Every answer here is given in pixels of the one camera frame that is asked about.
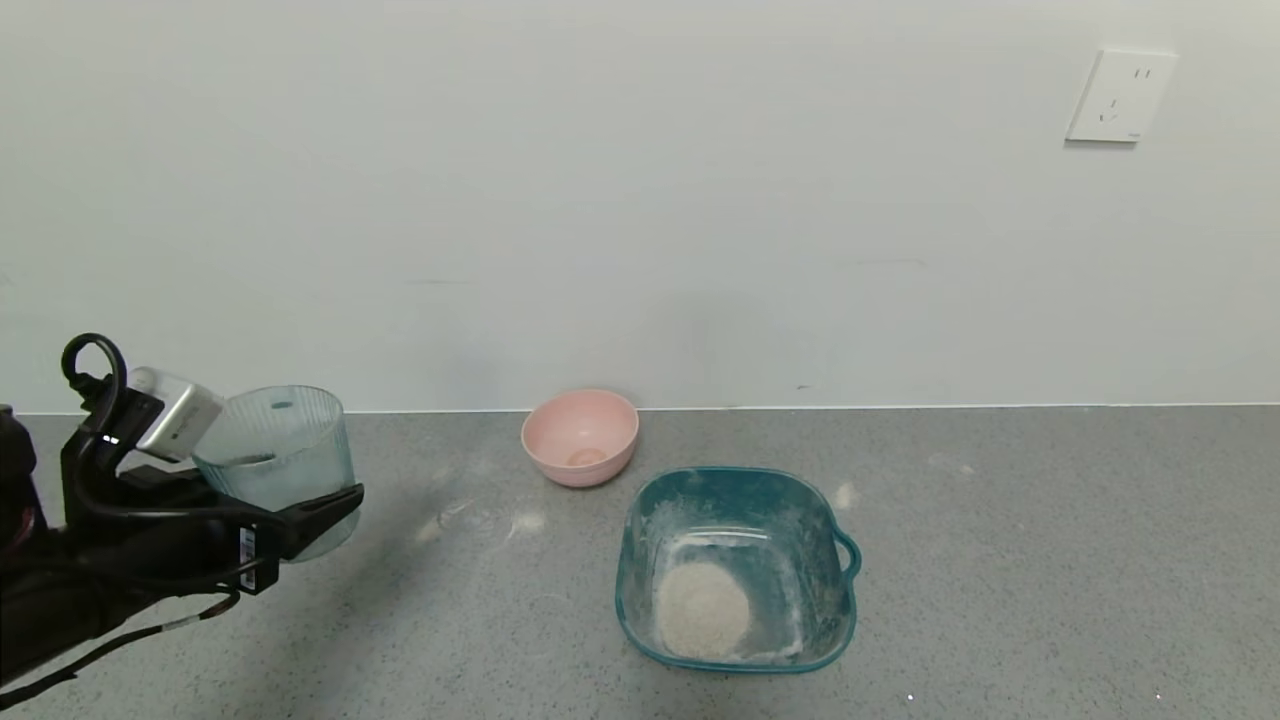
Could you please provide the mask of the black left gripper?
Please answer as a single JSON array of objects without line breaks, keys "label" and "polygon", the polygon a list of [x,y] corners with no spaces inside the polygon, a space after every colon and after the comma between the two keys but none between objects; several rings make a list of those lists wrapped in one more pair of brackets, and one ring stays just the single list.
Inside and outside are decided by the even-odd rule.
[{"label": "black left gripper", "polygon": [[356,483],[279,510],[282,553],[271,527],[215,516],[125,519],[122,580],[169,596],[220,588],[257,594],[278,578],[280,557],[308,561],[347,542],[364,501],[365,486]]}]

